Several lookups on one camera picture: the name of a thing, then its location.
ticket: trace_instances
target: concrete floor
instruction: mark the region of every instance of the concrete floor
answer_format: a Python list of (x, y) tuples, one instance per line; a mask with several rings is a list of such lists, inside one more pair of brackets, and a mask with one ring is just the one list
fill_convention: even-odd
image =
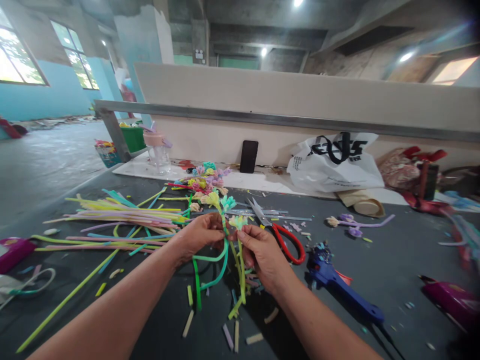
[(94, 139), (111, 140), (103, 122), (59, 125), (1, 140), (0, 229), (104, 172)]

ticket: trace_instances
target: plastic bag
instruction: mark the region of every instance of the plastic bag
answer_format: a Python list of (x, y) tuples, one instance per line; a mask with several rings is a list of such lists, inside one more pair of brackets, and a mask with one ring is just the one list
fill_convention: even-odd
[(378, 138), (369, 132), (311, 137), (292, 148), (286, 171), (299, 188), (325, 193), (383, 188), (372, 155), (364, 152)]

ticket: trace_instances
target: glue gun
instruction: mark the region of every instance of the glue gun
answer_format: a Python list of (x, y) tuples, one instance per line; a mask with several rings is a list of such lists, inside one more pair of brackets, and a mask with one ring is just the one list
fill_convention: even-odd
[(322, 286), (335, 288), (345, 301), (356, 307), (365, 320), (380, 327), (385, 320), (382, 310), (353, 291), (335, 271), (331, 259), (332, 252), (326, 244), (321, 242), (313, 248), (307, 263), (308, 278), (312, 287), (317, 290)]

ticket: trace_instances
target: ceiling light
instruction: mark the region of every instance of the ceiling light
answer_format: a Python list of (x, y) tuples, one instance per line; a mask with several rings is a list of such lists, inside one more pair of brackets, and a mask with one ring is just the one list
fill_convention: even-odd
[(400, 62), (400, 63), (403, 63), (404, 61), (407, 61), (408, 59), (410, 59), (413, 55), (414, 55), (414, 52), (413, 52), (413, 51), (407, 52), (405, 55), (403, 55), (403, 56), (400, 58), (399, 62)]

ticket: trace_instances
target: table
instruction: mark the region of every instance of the table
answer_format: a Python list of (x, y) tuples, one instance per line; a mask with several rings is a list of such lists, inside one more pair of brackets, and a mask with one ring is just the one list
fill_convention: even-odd
[[(0, 232), (0, 239), (11, 236), (29, 237), (53, 227), (61, 229), (56, 235), (59, 239), (78, 235), (80, 229), (91, 226), (94, 222), (42, 224), (43, 221), (57, 219), (78, 209), (77, 203), (65, 201), (65, 197), (75, 197), (75, 194), (80, 193), (85, 199), (96, 200), (105, 196), (102, 192), (105, 188), (121, 192), (124, 196), (131, 195), (131, 200), (139, 203), (160, 191), (164, 183), (164, 180), (115, 175), (107, 171), (65, 196), (53, 199), (45, 208), (35, 209), (20, 222), (5, 228)], [(164, 196), (178, 197), (179, 194), (184, 193), (169, 189)], [(417, 275), (423, 274), (439, 281), (453, 282), (470, 291), (479, 289), (477, 276), (460, 267), (458, 251), (437, 244), (438, 241), (448, 241), (444, 234), (451, 231), (447, 219), (417, 213), (406, 206), (387, 204), (386, 213), (395, 214), (396, 217), (385, 227), (362, 229), (364, 236), (373, 241), (368, 243), (359, 238), (350, 238), (344, 226), (331, 229), (325, 224), (326, 217), (349, 212), (337, 200), (280, 193), (270, 193), (263, 197), (259, 192), (248, 193), (242, 189), (232, 189), (229, 192), (229, 195), (233, 195), (240, 202), (246, 202), (247, 197), (251, 198), (252, 194), (257, 195), (255, 199), (266, 209), (288, 210), (291, 216), (312, 218), (312, 221), (307, 221), (305, 229), (311, 233), (312, 242), (309, 243), (301, 235), (298, 238), (304, 245), (328, 240), (335, 254), (336, 269), (352, 277), (352, 288), (383, 310), (385, 328), (406, 359), (447, 359), (445, 347), (450, 341), (457, 339), (460, 331), (421, 293), (422, 283)], [(168, 203), (172, 205), (170, 207), (182, 209), (186, 209), (187, 206), (186, 201)], [(478, 214), (465, 214), (464, 217), (477, 227), (480, 224)], [(378, 221), (359, 215), (356, 218), (364, 223)], [(125, 227), (120, 235), (127, 232), (128, 228)], [(215, 251), (203, 249), (202, 253), (213, 254)], [(29, 275), (19, 275), (17, 272), (31, 265), (42, 264), (43, 269), (55, 268), (57, 277), (45, 292), (29, 299), (15, 299), (0, 313), (1, 358), (4, 360), (26, 358), (95, 300), (97, 289), (101, 283), (107, 281), (113, 270), (124, 268), (125, 276), (145, 258), (143, 254), (133, 257), (126, 253), (117, 255), (102, 275), (96, 275), (70, 300), (27, 350), (15, 355), (18, 346), (108, 254), (110, 251), (107, 250), (34, 252), (12, 269), (9, 273), (11, 276), (26, 279)], [(227, 323), (230, 333), (234, 334), (234, 321), (228, 321), (227, 315), (232, 307), (230, 289), (235, 286), (238, 275), (231, 256), (229, 260), (229, 269), (223, 279), (211, 288), (210, 296), (202, 295), (203, 309), (195, 314), (187, 338), (182, 338), (182, 332), (190, 312), (187, 285), (192, 285), (195, 289), (192, 263), (187, 263), (174, 275), (145, 324), (131, 359), (307, 357), (281, 311), (271, 324), (264, 324), (264, 318), (275, 307), (274, 299), (267, 293), (252, 294), (247, 297), (246, 306), (240, 308), (239, 354), (230, 352), (222, 326)], [(221, 264), (214, 265), (203, 261), (199, 261), (198, 264), (201, 282), (208, 282), (220, 271)], [(306, 262), (294, 266), (294, 271), (303, 279)], [(123, 276), (117, 276), (114, 280), (107, 281), (107, 290), (122, 278)], [(326, 289), (314, 290), (314, 293), (382, 357), (388, 358), (388, 354), (373, 334), (370, 331), (363, 333), (362, 325)], [(404, 306), (405, 302), (414, 303), (415, 308), (408, 310)], [(246, 337), (259, 332), (263, 333), (264, 341), (250, 346), (245, 344)], [(393, 354), (393, 358), (399, 359), (383, 336), (380, 335), (379, 338), (386, 343), (386, 348)], [(426, 346), (427, 342), (432, 343), (436, 351), (430, 350)]]

